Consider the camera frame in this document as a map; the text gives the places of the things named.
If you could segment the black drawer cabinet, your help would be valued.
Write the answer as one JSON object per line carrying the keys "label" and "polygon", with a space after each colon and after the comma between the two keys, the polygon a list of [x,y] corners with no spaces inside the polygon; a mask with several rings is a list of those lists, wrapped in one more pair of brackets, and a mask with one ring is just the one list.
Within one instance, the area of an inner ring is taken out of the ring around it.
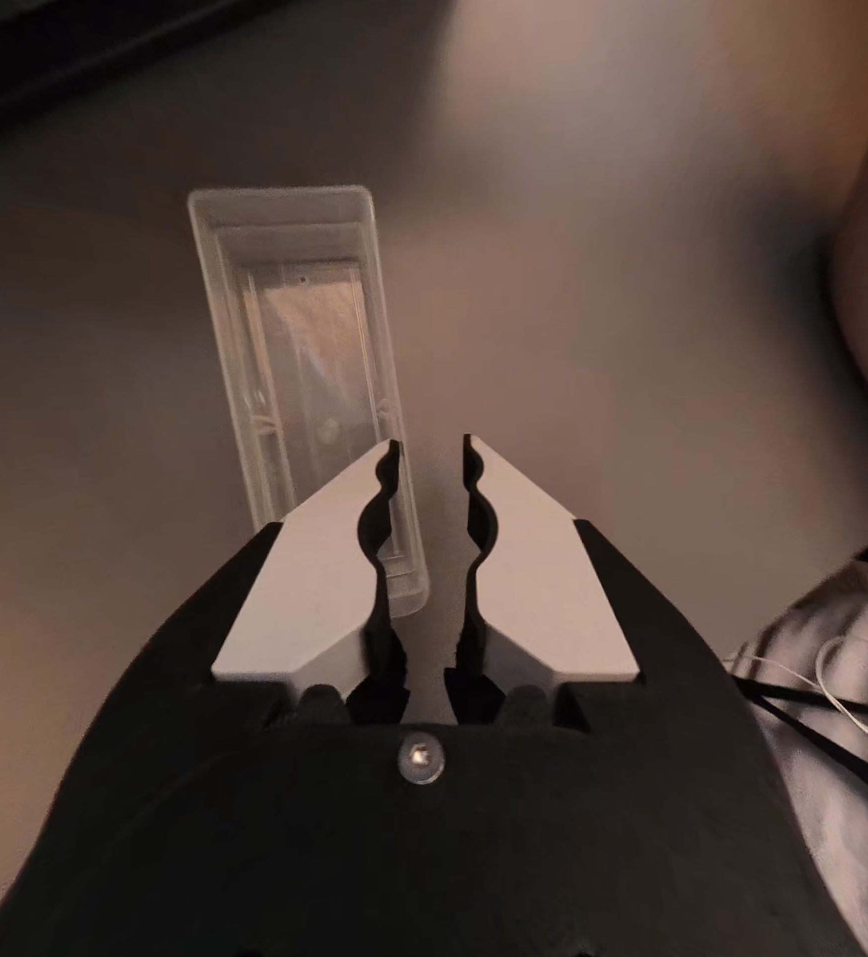
{"label": "black drawer cabinet", "polygon": [[0,134],[281,6],[284,2],[0,2]]}

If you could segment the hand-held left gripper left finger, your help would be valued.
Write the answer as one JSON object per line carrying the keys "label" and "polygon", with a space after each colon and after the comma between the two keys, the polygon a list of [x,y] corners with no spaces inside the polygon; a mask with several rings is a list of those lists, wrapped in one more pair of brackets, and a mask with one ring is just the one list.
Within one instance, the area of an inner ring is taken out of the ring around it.
{"label": "hand-held left gripper left finger", "polygon": [[215,680],[272,682],[293,702],[324,686],[354,722],[402,720],[407,658],[379,555],[400,458],[397,440],[376,444],[287,515],[212,663]]}

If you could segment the clear plastic drawer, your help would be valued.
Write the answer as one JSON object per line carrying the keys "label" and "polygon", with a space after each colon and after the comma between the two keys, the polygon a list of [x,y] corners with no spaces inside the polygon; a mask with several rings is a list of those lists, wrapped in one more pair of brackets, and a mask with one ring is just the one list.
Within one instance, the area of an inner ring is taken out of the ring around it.
{"label": "clear plastic drawer", "polygon": [[368,188],[203,188],[188,214],[254,528],[394,439],[379,556],[392,617],[420,611],[430,582]]}

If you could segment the person's grey clothing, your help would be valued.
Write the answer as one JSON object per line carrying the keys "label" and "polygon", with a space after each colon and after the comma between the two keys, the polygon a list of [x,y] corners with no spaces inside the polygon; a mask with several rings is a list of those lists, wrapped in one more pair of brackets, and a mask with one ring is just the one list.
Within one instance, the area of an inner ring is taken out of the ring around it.
{"label": "person's grey clothing", "polygon": [[801,598],[723,659],[760,690],[751,711],[806,844],[868,955],[868,561]]}

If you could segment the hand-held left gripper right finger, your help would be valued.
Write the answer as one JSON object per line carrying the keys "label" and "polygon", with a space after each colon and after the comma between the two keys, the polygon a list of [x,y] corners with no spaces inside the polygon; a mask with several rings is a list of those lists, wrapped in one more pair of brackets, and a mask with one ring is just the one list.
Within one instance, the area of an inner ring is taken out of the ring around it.
{"label": "hand-held left gripper right finger", "polygon": [[474,435],[464,436],[464,620],[444,686],[458,722],[493,722],[521,688],[637,680],[640,665],[564,505]]}

